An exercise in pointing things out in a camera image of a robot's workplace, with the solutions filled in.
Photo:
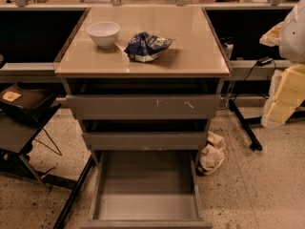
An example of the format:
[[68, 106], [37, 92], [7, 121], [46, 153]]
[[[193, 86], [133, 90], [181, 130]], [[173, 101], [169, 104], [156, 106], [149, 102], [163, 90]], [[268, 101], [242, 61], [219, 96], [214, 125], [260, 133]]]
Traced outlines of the grey bottom drawer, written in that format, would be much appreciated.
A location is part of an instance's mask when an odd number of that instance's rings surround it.
[[212, 229], [202, 218], [193, 157], [185, 151], [101, 154], [90, 219], [80, 229]]

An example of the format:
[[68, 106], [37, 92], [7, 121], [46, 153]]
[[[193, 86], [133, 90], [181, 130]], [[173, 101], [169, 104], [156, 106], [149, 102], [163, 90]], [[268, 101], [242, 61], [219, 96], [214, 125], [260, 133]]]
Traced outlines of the grey drawer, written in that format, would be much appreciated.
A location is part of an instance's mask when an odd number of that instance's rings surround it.
[[186, 133], [84, 133], [90, 150], [198, 150], [205, 146], [206, 132]]
[[76, 119], [211, 119], [220, 97], [205, 95], [67, 95]]
[[202, 218], [193, 157], [185, 151], [101, 154], [90, 219], [80, 229], [212, 229]]

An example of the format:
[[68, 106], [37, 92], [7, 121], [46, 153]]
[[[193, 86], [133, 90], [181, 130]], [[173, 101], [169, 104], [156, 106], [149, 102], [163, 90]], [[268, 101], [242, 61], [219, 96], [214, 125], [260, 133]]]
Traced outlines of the grey drawer cabinet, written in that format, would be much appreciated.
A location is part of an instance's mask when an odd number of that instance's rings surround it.
[[231, 69], [199, 6], [100, 6], [55, 73], [92, 152], [197, 152]]

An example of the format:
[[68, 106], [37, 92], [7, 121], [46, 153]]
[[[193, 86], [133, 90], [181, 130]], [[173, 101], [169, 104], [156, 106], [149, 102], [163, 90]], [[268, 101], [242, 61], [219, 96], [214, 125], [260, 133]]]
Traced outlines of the grey top drawer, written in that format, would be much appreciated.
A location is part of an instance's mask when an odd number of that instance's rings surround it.
[[220, 97], [205, 95], [67, 95], [76, 119], [211, 119]]

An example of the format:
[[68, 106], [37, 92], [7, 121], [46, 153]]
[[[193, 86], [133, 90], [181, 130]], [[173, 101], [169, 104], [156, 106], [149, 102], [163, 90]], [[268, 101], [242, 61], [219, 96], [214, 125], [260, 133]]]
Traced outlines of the grey middle drawer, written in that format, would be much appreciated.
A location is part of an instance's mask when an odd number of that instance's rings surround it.
[[186, 133], [84, 133], [90, 150], [198, 150], [205, 146], [206, 132]]

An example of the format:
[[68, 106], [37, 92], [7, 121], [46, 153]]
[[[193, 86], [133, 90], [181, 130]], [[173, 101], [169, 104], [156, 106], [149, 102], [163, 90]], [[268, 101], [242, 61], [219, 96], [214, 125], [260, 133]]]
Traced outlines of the blue crumpled chip bag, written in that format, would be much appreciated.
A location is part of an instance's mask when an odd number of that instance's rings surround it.
[[134, 35], [124, 53], [131, 61], [152, 62], [172, 44], [173, 39], [143, 31]]

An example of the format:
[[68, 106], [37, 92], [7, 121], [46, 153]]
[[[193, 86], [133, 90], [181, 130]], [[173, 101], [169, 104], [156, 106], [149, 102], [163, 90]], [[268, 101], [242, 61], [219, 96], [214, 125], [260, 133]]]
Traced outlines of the crumpled beige cloth bag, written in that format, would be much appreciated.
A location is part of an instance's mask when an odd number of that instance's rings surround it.
[[208, 176], [214, 173], [225, 159], [225, 149], [224, 137], [208, 132], [207, 144], [201, 151], [196, 173], [199, 176]]

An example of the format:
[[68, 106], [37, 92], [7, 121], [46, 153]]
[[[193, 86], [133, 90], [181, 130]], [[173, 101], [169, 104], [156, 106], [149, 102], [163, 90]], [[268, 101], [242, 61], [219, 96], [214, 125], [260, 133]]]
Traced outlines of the black floor bar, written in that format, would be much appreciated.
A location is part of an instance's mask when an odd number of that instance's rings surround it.
[[67, 201], [52, 229], [64, 229], [65, 221], [69, 215], [70, 209], [72, 208], [74, 201], [77, 198], [78, 193], [80, 192], [80, 189], [82, 188], [93, 164], [94, 164], [93, 158], [92, 158], [92, 156], [90, 156], [85, 167], [83, 168], [78, 180], [76, 181], [75, 185], [73, 186], [71, 194], [69, 195], [69, 198], [67, 199]]

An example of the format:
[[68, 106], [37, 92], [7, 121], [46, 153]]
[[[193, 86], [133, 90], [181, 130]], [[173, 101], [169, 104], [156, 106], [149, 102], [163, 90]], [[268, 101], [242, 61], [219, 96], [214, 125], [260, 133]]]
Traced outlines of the white ceramic bowl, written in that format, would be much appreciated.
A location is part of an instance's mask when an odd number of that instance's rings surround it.
[[87, 33], [96, 46], [109, 48], [118, 40], [120, 26], [109, 21], [96, 22], [88, 26]]

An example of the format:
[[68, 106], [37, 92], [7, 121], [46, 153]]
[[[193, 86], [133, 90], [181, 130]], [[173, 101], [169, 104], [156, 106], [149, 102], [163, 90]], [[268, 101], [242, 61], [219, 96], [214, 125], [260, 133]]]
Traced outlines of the white spray bottle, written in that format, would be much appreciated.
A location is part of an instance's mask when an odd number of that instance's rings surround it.
[[232, 57], [233, 50], [234, 50], [234, 41], [232, 39], [228, 39], [224, 44], [223, 48], [228, 58]]

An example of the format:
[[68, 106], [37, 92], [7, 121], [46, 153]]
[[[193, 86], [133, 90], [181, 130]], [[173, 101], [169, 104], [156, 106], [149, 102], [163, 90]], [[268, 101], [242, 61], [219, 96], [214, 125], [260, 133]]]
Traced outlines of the black box with label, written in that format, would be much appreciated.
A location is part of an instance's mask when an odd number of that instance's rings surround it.
[[55, 101], [55, 94], [45, 89], [23, 88], [17, 82], [0, 93], [0, 109], [18, 122], [32, 124]]

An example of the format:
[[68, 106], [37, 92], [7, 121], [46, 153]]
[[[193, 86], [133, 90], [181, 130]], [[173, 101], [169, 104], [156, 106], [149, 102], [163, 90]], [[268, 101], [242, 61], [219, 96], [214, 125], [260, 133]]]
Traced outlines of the black power adapter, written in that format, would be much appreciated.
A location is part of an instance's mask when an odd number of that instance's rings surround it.
[[265, 56], [265, 57], [258, 59], [255, 64], [258, 67], [262, 67], [264, 65], [270, 64], [272, 61], [273, 61], [273, 59], [271, 57]]

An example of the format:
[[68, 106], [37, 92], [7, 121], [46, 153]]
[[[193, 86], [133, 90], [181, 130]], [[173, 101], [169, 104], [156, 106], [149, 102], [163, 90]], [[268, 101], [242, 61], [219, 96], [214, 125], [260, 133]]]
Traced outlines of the dark side table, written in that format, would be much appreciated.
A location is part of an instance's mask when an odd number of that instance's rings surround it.
[[37, 180], [48, 190], [52, 185], [63, 185], [60, 177], [53, 175], [42, 177], [43, 173], [36, 171], [25, 157], [26, 150], [30, 148], [31, 143], [44, 130], [60, 107], [60, 103], [52, 104], [45, 111], [41, 122], [33, 126], [18, 123], [6, 114], [0, 115], [0, 173], [2, 175]]

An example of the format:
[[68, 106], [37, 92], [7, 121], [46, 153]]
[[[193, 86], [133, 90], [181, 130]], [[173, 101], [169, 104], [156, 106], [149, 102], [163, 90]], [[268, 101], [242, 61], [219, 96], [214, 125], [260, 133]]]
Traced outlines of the black table leg frame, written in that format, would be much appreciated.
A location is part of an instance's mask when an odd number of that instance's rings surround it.
[[[261, 143], [256, 138], [254, 132], [251, 129], [252, 125], [260, 123], [260, 117], [245, 118], [242, 113], [238, 110], [232, 99], [229, 100], [229, 110], [234, 112], [238, 118], [241, 126], [247, 133], [249, 139], [251, 140], [250, 149], [252, 151], [261, 151], [263, 149]], [[305, 108], [299, 107], [296, 112], [290, 117], [290, 120], [305, 117]]]

